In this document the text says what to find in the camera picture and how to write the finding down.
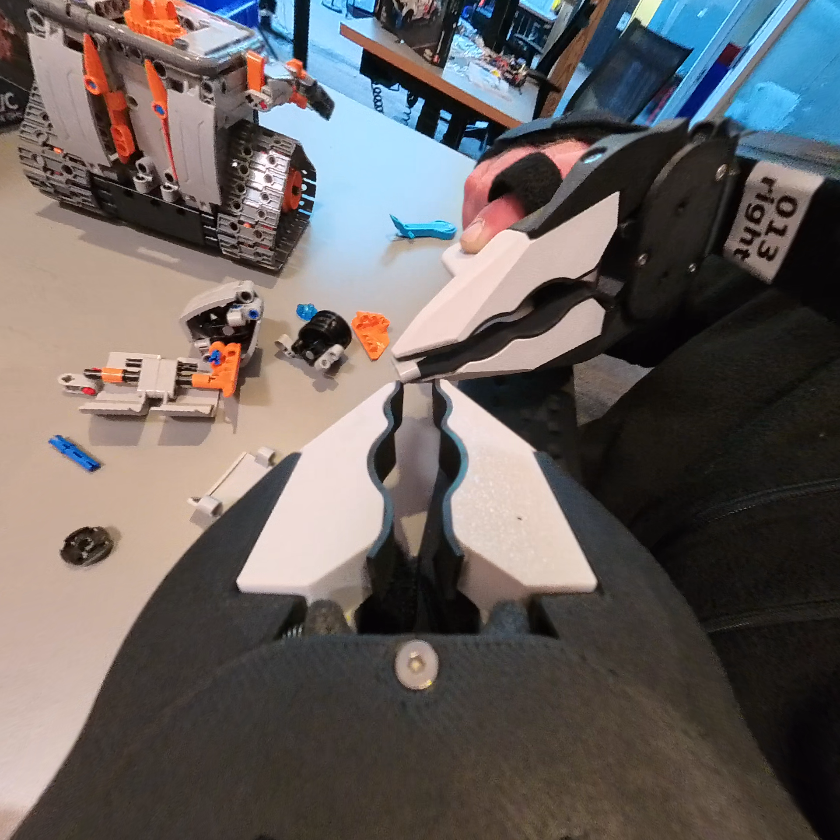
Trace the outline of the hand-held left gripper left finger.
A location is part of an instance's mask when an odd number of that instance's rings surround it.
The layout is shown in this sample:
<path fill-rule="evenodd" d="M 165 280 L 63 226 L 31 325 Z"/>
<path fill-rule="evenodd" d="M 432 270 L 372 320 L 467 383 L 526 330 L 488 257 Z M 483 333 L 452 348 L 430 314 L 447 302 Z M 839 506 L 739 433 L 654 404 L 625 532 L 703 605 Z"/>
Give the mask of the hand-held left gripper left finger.
<path fill-rule="evenodd" d="M 404 629 L 404 553 L 385 488 L 404 386 L 383 386 L 302 447 L 236 584 L 332 601 L 360 630 Z"/>

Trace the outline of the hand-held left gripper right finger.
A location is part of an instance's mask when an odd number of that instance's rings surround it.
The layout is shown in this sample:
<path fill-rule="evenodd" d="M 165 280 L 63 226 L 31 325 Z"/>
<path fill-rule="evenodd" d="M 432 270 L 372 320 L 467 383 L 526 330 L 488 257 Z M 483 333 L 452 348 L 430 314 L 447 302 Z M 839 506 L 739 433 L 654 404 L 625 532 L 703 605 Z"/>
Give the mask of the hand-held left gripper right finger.
<path fill-rule="evenodd" d="M 471 634 L 502 604 L 591 594 L 597 578 L 534 449 L 455 385 L 433 385 L 438 468 L 420 549 L 433 632 Z"/>

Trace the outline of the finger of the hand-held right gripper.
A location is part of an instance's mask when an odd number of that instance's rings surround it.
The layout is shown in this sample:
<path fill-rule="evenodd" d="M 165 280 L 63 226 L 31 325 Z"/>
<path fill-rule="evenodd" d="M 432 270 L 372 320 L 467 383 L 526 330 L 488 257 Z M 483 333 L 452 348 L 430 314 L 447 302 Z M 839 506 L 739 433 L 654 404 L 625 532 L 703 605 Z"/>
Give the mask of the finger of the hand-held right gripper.
<path fill-rule="evenodd" d="M 514 312 L 552 280 L 578 280 L 600 263 L 618 226 L 614 192 L 548 233 L 512 228 L 462 258 L 449 283 L 415 316 L 392 352 L 399 361 L 467 340 L 489 319 Z"/>
<path fill-rule="evenodd" d="M 590 297 L 573 306 L 567 301 L 558 304 L 554 323 L 539 332 L 532 327 L 533 335 L 485 339 L 476 349 L 457 352 L 453 360 L 440 356 L 421 360 L 418 380 L 455 381 L 530 372 L 601 335 L 606 310 L 599 301 Z"/>

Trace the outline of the black toy wheel assembly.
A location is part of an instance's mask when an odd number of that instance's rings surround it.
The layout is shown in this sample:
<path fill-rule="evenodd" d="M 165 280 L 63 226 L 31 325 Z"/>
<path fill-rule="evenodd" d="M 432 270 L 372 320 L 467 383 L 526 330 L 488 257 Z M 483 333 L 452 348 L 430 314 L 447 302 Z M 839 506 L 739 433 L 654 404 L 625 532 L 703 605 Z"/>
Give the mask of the black toy wheel assembly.
<path fill-rule="evenodd" d="M 329 371 L 340 362 L 352 338 L 351 326 L 337 312 L 319 310 L 301 326 L 295 339 L 283 334 L 275 345 L 289 359 Z"/>

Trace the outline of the person's right hand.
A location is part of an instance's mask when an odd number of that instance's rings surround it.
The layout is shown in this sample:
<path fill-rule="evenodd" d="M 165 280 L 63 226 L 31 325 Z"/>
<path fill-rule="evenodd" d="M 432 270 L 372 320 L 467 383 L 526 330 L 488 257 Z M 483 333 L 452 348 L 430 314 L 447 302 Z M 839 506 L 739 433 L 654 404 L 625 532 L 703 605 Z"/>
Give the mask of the person's right hand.
<path fill-rule="evenodd" d="M 479 253 L 501 231 L 547 205 L 589 144 L 526 143 L 478 163 L 465 182 L 459 244 Z"/>

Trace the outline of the grey curved panel piece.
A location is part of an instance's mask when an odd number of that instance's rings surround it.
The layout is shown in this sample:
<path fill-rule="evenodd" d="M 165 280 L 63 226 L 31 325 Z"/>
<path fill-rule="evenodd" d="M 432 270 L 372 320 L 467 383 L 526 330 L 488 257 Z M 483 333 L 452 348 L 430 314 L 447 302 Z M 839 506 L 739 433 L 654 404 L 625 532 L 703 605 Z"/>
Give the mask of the grey curved panel piece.
<path fill-rule="evenodd" d="M 188 498 L 190 521 L 201 529 L 212 525 L 273 469 L 277 459 L 277 451 L 270 447 L 243 452 L 209 490 Z"/>

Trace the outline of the blue plastic tool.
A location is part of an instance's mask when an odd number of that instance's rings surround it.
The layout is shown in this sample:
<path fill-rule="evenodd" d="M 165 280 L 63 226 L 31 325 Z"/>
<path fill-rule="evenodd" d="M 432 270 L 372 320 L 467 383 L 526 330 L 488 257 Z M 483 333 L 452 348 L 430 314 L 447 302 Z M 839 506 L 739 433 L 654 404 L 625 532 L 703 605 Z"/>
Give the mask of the blue plastic tool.
<path fill-rule="evenodd" d="M 444 241 L 451 241 L 455 238 L 457 227 L 442 219 L 426 221 L 421 223 L 403 222 L 397 216 L 391 214 L 390 219 L 395 231 L 400 238 L 414 240 L 418 238 L 435 238 Z"/>

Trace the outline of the black office chair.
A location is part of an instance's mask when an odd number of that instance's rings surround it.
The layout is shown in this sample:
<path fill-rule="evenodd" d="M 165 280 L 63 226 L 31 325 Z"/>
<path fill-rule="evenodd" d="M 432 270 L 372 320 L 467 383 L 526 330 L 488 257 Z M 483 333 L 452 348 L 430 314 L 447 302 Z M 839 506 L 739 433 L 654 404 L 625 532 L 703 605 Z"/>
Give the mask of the black office chair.
<path fill-rule="evenodd" d="M 599 111 L 634 121 L 691 51 L 633 19 L 577 88 L 563 115 Z"/>

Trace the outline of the orange wedge block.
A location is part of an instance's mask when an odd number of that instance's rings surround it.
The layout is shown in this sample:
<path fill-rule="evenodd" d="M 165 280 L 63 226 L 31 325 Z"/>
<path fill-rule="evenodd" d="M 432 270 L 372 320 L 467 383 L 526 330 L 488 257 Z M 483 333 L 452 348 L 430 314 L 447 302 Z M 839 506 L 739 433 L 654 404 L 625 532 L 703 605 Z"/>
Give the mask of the orange wedge block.
<path fill-rule="evenodd" d="M 381 313 L 357 311 L 351 328 L 371 361 L 378 361 L 390 345 L 390 320 Z"/>

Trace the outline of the grey orange block assembly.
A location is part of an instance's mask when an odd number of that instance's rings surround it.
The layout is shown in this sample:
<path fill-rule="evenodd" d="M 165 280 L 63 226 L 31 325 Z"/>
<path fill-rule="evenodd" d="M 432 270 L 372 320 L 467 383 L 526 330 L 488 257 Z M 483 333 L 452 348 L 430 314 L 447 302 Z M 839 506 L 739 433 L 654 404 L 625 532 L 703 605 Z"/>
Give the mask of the grey orange block assembly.
<path fill-rule="evenodd" d="M 64 373 L 57 381 L 64 392 L 87 398 L 81 413 L 212 419 L 221 400 L 237 391 L 239 373 L 256 350 L 264 310 L 253 281 L 228 282 L 182 310 L 189 356 L 111 352 L 105 366 Z"/>

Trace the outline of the dark grey round block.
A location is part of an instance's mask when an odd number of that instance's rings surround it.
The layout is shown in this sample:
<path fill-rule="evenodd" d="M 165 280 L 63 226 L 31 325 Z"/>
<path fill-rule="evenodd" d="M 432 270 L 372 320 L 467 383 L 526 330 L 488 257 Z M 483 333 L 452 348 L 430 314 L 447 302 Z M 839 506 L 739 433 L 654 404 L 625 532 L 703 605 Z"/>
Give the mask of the dark grey round block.
<path fill-rule="evenodd" d="M 115 543 L 107 528 L 82 527 L 66 536 L 59 556 L 70 567 L 87 568 L 108 558 Z"/>

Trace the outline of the cluttered wooden workbench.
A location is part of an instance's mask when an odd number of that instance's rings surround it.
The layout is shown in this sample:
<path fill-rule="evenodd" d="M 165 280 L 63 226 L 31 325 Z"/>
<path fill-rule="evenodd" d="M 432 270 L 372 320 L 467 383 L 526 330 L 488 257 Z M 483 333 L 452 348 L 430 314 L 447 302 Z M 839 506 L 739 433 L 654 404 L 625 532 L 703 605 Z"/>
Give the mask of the cluttered wooden workbench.
<path fill-rule="evenodd" d="M 453 62 L 429 64 L 372 17 L 342 23 L 340 34 L 362 48 L 360 73 L 373 86 L 398 86 L 422 102 L 415 131 L 433 139 L 440 114 L 449 115 L 442 142 L 454 151 L 472 124 L 487 123 L 495 138 L 533 119 L 539 88 L 531 80 L 505 97 L 457 72 Z"/>

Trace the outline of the blue long pin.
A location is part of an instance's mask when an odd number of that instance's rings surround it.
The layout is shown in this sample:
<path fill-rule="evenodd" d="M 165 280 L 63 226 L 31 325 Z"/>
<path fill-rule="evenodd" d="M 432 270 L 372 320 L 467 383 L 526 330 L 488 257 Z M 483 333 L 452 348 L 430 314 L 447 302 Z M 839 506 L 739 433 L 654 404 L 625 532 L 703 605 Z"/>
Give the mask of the blue long pin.
<path fill-rule="evenodd" d="M 98 471 L 102 462 L 91 456 L 68 437 L 56 434 L 48 438 L 50 447 L 69 461 L 81 467 L 88 474 Z"/>

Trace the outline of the tracked toy robot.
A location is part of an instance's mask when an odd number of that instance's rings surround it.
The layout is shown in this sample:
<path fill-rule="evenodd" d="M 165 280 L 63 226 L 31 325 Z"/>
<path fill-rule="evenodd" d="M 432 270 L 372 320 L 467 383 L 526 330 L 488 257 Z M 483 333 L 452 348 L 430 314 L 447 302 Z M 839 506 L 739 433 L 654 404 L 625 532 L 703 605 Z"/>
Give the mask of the tracked toy robot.
<path fill-rule="evenodd" d="M 330 120 L 299 60 L 188 2 L 30 2 L 34 85 L 18 159 L 52 200 L 261 270 L 305 232 L 316 170 L 259 124 L 284 104 Z"/>

